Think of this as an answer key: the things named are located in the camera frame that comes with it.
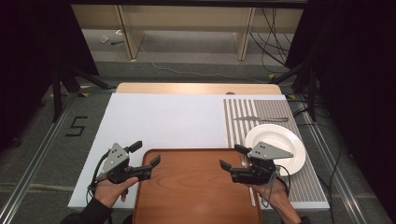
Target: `plate rim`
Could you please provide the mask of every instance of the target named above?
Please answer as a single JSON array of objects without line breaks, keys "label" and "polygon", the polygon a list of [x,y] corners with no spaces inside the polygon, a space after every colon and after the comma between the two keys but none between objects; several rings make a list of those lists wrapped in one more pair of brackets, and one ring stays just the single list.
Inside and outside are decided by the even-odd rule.
[{"label": "plate rim", "polygon": [[[276,125],[276,124],[261,124],[261,125],[258,125],[258,126],[253,127],[250,131],[248,131],[247,136],[245,137],[245,142],[244,142],[245,147],[249,147],[249,146],[247,146],[247,141],[248,141],[248,138],[253,138],[253,137],[251,136],[252,133],[253,133],[253,132],[257,132],[256,130],[262,129],[262,128],[265,128],[265,127],[275,127],[275,128],[278,129],[278,130],[280,129],[280,130],[282,130],[282,131],[284,131],[284,132],[290,133],[293,137],[295,137],[295,139],[297,140],[297,142],[298,142],[299,144],[301,144],[302,149],[304,150],[304,153],[302,153],[302,155],[304,156],[304,158],[301,158],[303,162],[301,162],[301,165],[297,166],[298,168],[294,168],[295,170],[293,170],[293,171],[290,171],[290,170],[288,169],[290,175],[293,175],[293,174],[296,174],[297,172],[299,172],[299,171],[304,167],[304,164],[305,164],[305,161],[306,161],[306,148],[305,148],[305,145],[304,145],[303,141],[302,141],[294,132],[292,132],[291,130],[289,130],[289,129],[283,127],[283,126]],[[284,169],[281,169],[281,170],[280,170],[280,175],[285,176],[285,175],[288,175],[288,173],[287,173]]]}]

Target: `wooden board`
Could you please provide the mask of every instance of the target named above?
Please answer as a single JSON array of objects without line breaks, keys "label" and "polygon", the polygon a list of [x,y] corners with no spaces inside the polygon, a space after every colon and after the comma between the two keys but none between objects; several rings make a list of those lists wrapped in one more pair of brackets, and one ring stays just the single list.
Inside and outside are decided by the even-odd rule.
[{"label": "wooden board", "polygon": [[139,183],[134,224],[260,224],[262,212],[248,187],[233,183],[219,160],[242,167],[240,154],[228,148],[152,149],[143,164],[161,155],[148,181]]}]

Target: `gray striped mat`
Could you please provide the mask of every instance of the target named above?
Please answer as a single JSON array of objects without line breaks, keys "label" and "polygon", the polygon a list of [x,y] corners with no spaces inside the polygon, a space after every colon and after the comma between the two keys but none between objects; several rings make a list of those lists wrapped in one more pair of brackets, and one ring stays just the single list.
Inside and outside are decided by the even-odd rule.
[{"label": "gray striped mat", "polygon": [[[291,114],[286,100],[249,100],[249,99],[224,99],[224,113],[226,118],[226,132],[228,147],[234,144],[244,145],[245,137],[255,126],[272,123],[283,126],[300,139],[300,133]],[[288,122],[268,121],[241,121],[234,120],[243,116],[258,116],[261,118],[288,117]],[[306,154],[303,168],[291,176],[291,202],[327,202],[322,188],[318,182],[311,160]]]}]

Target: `metal utensil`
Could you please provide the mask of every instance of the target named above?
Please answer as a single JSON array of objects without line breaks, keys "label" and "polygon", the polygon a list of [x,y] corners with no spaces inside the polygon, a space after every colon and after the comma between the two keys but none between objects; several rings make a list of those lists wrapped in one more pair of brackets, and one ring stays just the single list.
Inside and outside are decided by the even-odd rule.
[{"label": "metal utensil", "polygon": [[267,119],[267,118],[259,118],[259,117],[256,117],[256,116],[246,116],[246,117],[236,118],[235,120],[257,120],[257,121],[278,121],[278,122],[285,122],[285,121],[288,121],[289,118]]},{"label": "metal utensil", "polygon": [[[247,155],[241,155],[241,162],[242,162],[242,165],[243,165],[245,168],[248,168],[248,167],[250,166],[250,162],[249,162],[249,160],[248,160],[248,156],[247,156]],[[250,202],[251,202],[251,205],[252,205],[253,207],[256,207],[256,201],[254,200],[253,188],[249,187],[249,188],[248,188],[248,192],[249,192],[249,194],[250,194]]]}]

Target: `white table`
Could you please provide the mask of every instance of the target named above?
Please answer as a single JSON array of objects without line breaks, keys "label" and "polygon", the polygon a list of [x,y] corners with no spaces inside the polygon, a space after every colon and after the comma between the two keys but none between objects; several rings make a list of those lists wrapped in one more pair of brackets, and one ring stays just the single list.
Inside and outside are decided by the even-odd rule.
[{"label": "white table", "polygon": [[[86,206],[87,187],[94,169],[115,142],[128,147],[143,141],[143,146],[130,154],[132,166],[140,166],[143,155],[152,148],[228,147],[224,99],[286,101],[283,95],[114,93],[68,206],[75,209]],[[131,187],[127,201],[117,201],[114,208],[133,209],[136,190],[137,185]],[[324,197],[321,189],[317,194]],[[291,203],[296,209],[329,208],[326,201]]]}]

